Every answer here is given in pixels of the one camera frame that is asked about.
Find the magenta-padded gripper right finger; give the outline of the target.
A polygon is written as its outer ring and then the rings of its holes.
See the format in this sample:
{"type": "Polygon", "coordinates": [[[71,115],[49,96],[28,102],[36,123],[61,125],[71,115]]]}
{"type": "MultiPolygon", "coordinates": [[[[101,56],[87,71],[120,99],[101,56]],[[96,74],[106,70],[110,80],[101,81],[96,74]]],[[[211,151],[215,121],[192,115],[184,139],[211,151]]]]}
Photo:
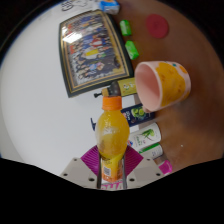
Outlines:
{"type": "Polygon", "coordinates": [[[164,174],[151,159],[141,156],[130,146],[123,157],[123,188],[140,188],[162,178],[164,174]]]}

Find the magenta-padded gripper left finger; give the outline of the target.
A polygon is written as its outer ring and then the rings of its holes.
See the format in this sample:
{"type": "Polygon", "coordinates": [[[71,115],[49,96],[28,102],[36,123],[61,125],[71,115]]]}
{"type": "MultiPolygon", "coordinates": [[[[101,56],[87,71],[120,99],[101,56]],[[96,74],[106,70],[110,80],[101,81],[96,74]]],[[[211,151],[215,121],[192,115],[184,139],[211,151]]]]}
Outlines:
{"type": "Polygon", "coordinates": [[[80,158],[74,157],[60,176],[78,186],[90,189],[101,187],[100,155],[96,146],[80,158]]]}

